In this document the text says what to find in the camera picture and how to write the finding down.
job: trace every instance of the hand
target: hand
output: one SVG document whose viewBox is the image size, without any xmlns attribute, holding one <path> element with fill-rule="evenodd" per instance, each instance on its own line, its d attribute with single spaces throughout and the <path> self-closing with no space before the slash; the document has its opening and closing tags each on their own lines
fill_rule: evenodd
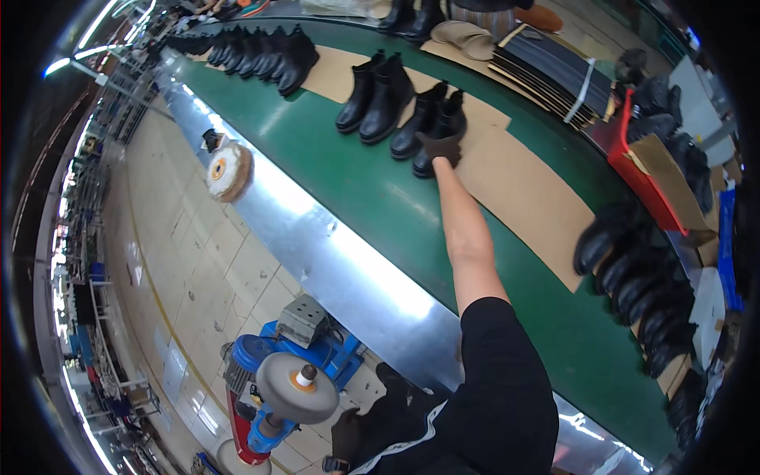
<svg viewBox="0 0 760 475">
<path fill-rule="evenodd" d="M 350 461 L 359 449 L 361 443 L 359 418 L 361 416 L 357 415 L 357 412 L 359 412 L 358 407 L 347 410 L 340 415 L 340 419 L 332 427 L 333 457 Z"/>
</svg>

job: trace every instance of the stack of insoles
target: stack of insoles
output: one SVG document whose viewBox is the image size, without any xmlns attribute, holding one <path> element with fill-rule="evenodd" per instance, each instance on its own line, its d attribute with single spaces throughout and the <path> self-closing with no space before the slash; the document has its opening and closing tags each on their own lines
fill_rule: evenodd
<svg viewBox="0 0 760 475">
<path fill-rule="evenodd" d="M 592 62 L 526 24 L 499 43 L 489 68 L 576 129 L 606 116 L 613 82 Z"/>
</svg>

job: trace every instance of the blue machine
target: blue machine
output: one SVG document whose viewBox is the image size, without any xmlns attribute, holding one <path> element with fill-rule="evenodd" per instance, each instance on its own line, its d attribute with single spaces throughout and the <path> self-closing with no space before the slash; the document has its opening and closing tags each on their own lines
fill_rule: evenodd
<svg viewBox="0 0 760 475">
<path fill-rule="evenodd" d="M 329 378 L 334 385 L 334 389 L 330 389 L 335 393 L 335 405 L 337 406 L 337 392 L 341 391 L 354 373 L 356 373 L 363 362 L 363 358 L 356 353 L 361 345 L 361 342 L 356 337 L 352 334 L 348 334 L 346 337 L 338 337 L 336 333 L 333 331 L 321 332 L 308 348 L 303 348 L 285 336 L 278 334 L 277 321 L 270 321 L 264 325 L 258 336 L 252 334 L 240 335 L 232 346 L 227 360 L 228 365 L 224 373 L 228 388 L 240 397 L 247 383 L 251 381 L 253 383 L 251 394 L 260 397 L 261 395 L 258 393 L 259 385 L 264 384 L 264 382 L 256 382 L 256 373 L 259 371 L 262 363 L 264 363 L 264 360 L 268 356 L 275 353 L 288 353 L 298 356 L 299 359 L 294 358 L 292 360 L 300 362 L 298 364 L 301 366 L 311 363 L 314 367 L 321 370 L 319 377 L 323 378 L 321 385 L 323 389 L 325 388 L 324 381 L 327 381 L 324 375 Z M 289 375 L 288 372 L 280 373 L 276 376 L 279 385 L 288 386 L 290 382 L 283 381 L 289 377 L 295 378 L 294 375 Z M 295 380 L 293 380 L 293 384 L 294 387 L 297 385 Z M 267 454 L 277 447 L 287 436 L 298 429 L 300 423 L 313 424 L 321 422 L 329 418 L 332 415 L 332 411 L 334 411 L 333 407 L 329 410 L 329 413 L 323 411 L 319 415 L 297 416 L 296 418 L 300 420 L 292 420 L 278 416 L 278 414 L 288 413 L 286 411 L 283 412 L 282 407 L 285 403 L 280 401 L 279 398 L 277 401 L 272 401 L 271 399 L 264 399 L 262 397 L 261 402 L 261 406 L 250 421 L 251 430 L 247 438 L 249 449 L 258 454 Z M 273 406 L 279 407 L 279 411 L 273 408 Z"/>
</svg>

